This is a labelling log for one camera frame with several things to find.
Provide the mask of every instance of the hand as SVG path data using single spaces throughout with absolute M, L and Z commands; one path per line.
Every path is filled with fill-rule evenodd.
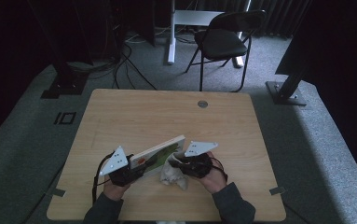
M 105 176 L 105 184 L 103 186 L 103 193 L 105 194 L 106 197 L 113 201 L 120 201 L 122 199 L 123 194 L 126 192 L 126 190 L 131 186 L 131 183 L 124 187 L 120 187 L 118 185 L 114 185 L 110 179 L 109 175 Z
M 207 154 L 214 158 L 212 152 L 207 152 Z M 221 164 L 219 164 L 216 160 L 211 159 L 213 165 L 219 168 Z M 227 186 L 227 181 L 225 180 L 224 175 L 222 172 L 212 168 L 211 171 L 204 176 L 202 179 L 198 179 L 198 181 L 208 190 L 211 194 L 218 192 L 219 190 L 223 189 Z

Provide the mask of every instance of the white triangular marker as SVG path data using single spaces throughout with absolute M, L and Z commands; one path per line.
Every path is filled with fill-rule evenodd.
M 109 173 L 114 172 L 126 165 L 128 165 L 128 159 L 126 158 L 125 152 L 123 151 L 123 147 L 119 146 L 117 150 L 115 150 L 114 154 L 112 154 L 109 161 L 100 171 L 99 175 L 108 175 Z
M 218 144 L 213 142 L 191 142 L 189 147 L 187 148 L 185 152 L 186 157 L 193 157 L 193 156 L 198 156 L 203 153 L 206 153 L 213 148 L 218 147 Z

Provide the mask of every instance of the book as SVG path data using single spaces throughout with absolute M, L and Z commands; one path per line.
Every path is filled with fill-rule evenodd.
M 183 151 L 185 137 L 179 135 L 173 139 L 163 142 L 155 147 L 151 147 L 141 153 L 138 153 L 130 158 L 130 168 L 147 164 L 149 165 L 144 172 L 144 175 L 151 175 L 161 170 L 164 162 L 174 152 Z

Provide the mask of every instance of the chair leg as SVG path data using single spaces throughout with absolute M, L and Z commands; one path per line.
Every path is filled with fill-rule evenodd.
M 221 65 L 221 67 L 225 67 L 225 65 L 228 63 L 228 61 L 230 61 L 230 59 L 227 59 L 224 64 Z
M 204 74 L 204 56 L 202 55 L 202 52 L 201 52 L 201 65 L 200 65 L 200 88 L 199 88 L 199 91 L 202 91 L 202 80 L 203 80 L 203 74 Z
M 187 71 L 189 71 L 189 68 L 192 65 L 193 61 L 195 60 L 196 55 L 198 55 L 198 52 L 199 52 L 199 47 L 196 49 L 195 53 L 193 54 L 192 60 L 190 60 L 190 63 L 185 70 L 185 73 L 187 73 Z
M 245 55 L 245 64 L 244 64 L 244 69 L 242 70 L 242 79 L 241 79 L 241 85 L 238 89 L 236 89 L 233 92 L 238 92 L 242 89 L 242 87 L 244 86 L 244 80 L 245 80 L 245 75 L 247 73 L 247 64 L 248 64 L 248 59 L 250 58 L 250 49 L 251 49 L 251 41 L 250 44 L 248 45 L 248 49 L 247 49 L 247 54 Z

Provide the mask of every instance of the black chair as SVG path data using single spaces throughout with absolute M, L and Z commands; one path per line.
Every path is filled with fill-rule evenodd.
M 223 67 L 230 59 L 246 55 L 242 71 L 241 85 L 235 91 L 240 91 L 242 89 L 251 50 L 252 35 L 262 26 L 265 18 L 266 12 L 263 10 L 226 12 L 213 18 L 205 31 L 195 33 L 195 41 L 198 48 L 185 72 L 187 73 L 191 65 L 201 65 L 200 91 L 202 91 L 205 63 L 225 61 L 224 64 L 221 65 L 221 67 Z M 244 36 L 243 40 L 238 37 L 237 32 L 242 32 L 242 35 Z M 201 63 L 193 63 L 199 50 L 201 51 Z

